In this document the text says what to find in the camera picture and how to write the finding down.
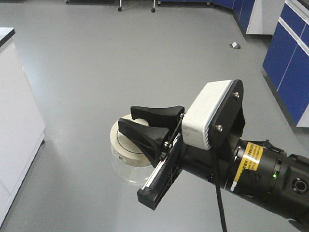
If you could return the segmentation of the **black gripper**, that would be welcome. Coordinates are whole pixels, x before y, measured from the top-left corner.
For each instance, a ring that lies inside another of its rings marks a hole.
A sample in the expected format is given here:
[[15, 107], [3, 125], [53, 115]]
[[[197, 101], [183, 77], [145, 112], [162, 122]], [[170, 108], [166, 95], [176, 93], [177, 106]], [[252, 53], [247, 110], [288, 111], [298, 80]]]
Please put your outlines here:
[[130, 112], [133, 119], [144, 119], [148, 126], [119, 119], [118, 129], [155, 167], [145, 186], [137, 192], [140, 203], [155, 210], [183, 170], [205, 179], [217, 188], [225, 187], [241, 137], [241, 114], [232, 121], [225, 118], [226, 122], [231, 122], [231, 126], [223, 140], [219, 134], [215, 134], [215, 139], [220, 142], [218, 147], [203, 150], [183, 142], [180, 120], [180, 115], [184, 113], [183, 106], [131, 106]]

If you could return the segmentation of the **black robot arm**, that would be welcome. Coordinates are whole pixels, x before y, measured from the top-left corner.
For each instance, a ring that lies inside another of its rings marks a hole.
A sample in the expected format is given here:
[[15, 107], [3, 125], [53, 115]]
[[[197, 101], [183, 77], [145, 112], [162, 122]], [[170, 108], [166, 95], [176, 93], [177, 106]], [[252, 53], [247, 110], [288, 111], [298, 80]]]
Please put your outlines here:
[[225, 189], [297, 226], [309, 225], [309, 160], [289, 155], [268, 140], [241, 139], [242, 107], [221, 107], [206, 127], [210, 149], [185, 140], [189, 114], [182, 106], [132, 106], [133, 118], [118, 120], [119, 131], [135, 144], [155, 168], [138, 190], [140, 203], [156, 209], [181, 171]]

